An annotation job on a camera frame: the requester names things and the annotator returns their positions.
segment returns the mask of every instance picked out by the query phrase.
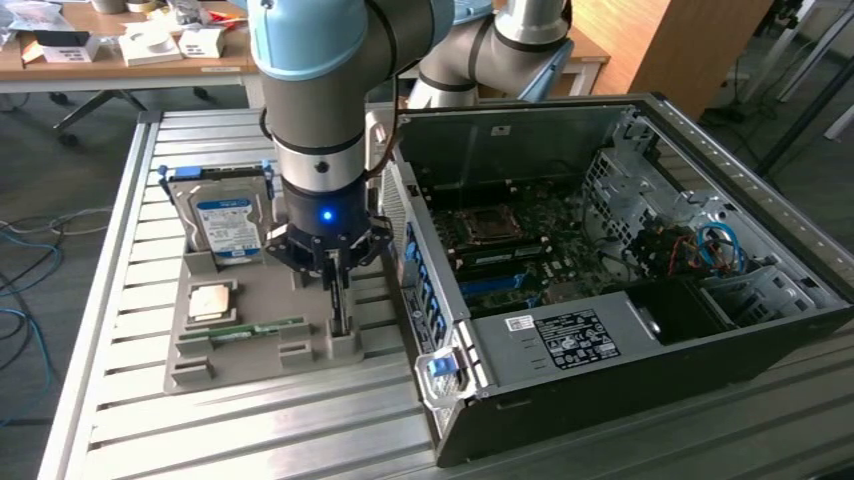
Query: power supply label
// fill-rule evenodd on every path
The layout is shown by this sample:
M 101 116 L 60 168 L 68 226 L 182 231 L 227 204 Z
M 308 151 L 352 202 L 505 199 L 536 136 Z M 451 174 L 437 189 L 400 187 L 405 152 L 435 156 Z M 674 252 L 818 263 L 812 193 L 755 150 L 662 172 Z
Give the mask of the power supply label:
M 561 370 L 619 356 L 619 349 L 593 310 L 535 320 L 533 325 Z
M 260 252 L 257 227 L 249 220 L 252 202 L 245 198 L 199 202 L 199 217 L 211 251 L 220 257 L 244 257 Z

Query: blue cable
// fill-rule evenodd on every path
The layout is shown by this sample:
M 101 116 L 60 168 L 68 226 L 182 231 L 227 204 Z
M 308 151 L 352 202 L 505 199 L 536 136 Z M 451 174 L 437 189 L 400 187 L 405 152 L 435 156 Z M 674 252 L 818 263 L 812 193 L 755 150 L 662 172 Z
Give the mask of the blue cable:
M 38 402 L 41 402 L 44 397 L 46 397 L 48 391 L 50 389 L 52 375 L 50 375 L 50 360 L 49 360 L 49 357 L 48 357 L 48 347 L 44 344 L 44 337 L 41 335 L 41 329 L 38 328 L 38 324 L 29 317 L 29 315 L 26 315 L 20 310 L 14 310 L 12 308 L 0 308 L 0 313 L 8 313 L 9 315 L 16 315 L 17 317 L 22 318 L 25 321 L 29 322 L 29 326 L 32 327 L 32 331 L 36 334 L 36 341 L 38 342 L 38 349 L 41 350 L 41 360 L 44 361 L 44 387 L 41 388 L 41 392 L 38 392 L 38 394 L 37 394 L 36 398 L 33 399 L 33 401 L 24 408 L 20 409 L 17 414 L 12 415 L 5 420 L 0 421 L 0 428 L 2 428 L 12 422 L 12 420 L 14 420 L 16 418 L 20 418 L 21 416 L 26 415 L 32 411 L 32 409 L 36 408 L 36 405 L 38 405 Z
M 14 236 L 9 235 L 8 233 L 5 233 L 2 231 L 0 231 L 0 236 L 5 237 L 5 239 L 8 241 L 10 241 L 12 243 L 14 243 L 16 245 L 20 245 L 22 247 L 44 248 L 44 249 L 50 250 L 50 252 L 53 252 L 53 264 L 50 265 L 50 268 L 46 269 L 46 271 L 41 274 L 41 276 L 38 278 L 36 278 L 32 282 L 29 282 L 22 287 L 18 287 L 17 289 L 14 289 L 12 286 L 9 286 L 6 288 L 6 291 L 0 293 L 0 297 L 8 297 L 9 295 L 14 295 L 16 293 L 22 292 L 28 288 L 34 287 L 38 283 L 41 283 L 44 281 L 45 278 L 48 278 L 50 276 L 50 274 L 56 271 L 56 269 L 58 268 L 58 265 L 60 265 L 60 263 L 62 261 L 62 252 L 53 245 L 48 245 L 46 243 L 29 243 L 29 242 L 25 242 L 20 238 L 14 238 Z
M 708 229 L 718 229 L 730 237 L 730 241 L 732 242 L 732 249 L 735 250 L 735 260 L 738 261 L 738 272 L 744 273 L 744 252 L 740 245 L 738 244 L 738 236 L 735 235 L 735 232 L 727 224 L 720 222 L 711 222 L 699 227 L 699 229 L 696 230 L 696 245 L 699 246 L 703 244 L 703 233 Z M 700 249 L 699 254 L 703 257 L 706 263 L 714 267 L 715 261 L 711 258 L 711 255 L 708 255 L 708 252 L 706 252 L 706 249 Z

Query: barcode sticker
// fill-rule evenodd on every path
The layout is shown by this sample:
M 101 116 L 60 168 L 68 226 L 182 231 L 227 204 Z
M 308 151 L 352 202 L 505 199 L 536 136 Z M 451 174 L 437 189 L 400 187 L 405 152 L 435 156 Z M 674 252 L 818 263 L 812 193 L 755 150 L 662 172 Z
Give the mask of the barcode sticker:
M 511 332 L 533 328 L 533 317 L 529 315 L 524 315 L 523 317 L 507 318 L 504 319 L 504 322 L 507 322 L 507 329 Z

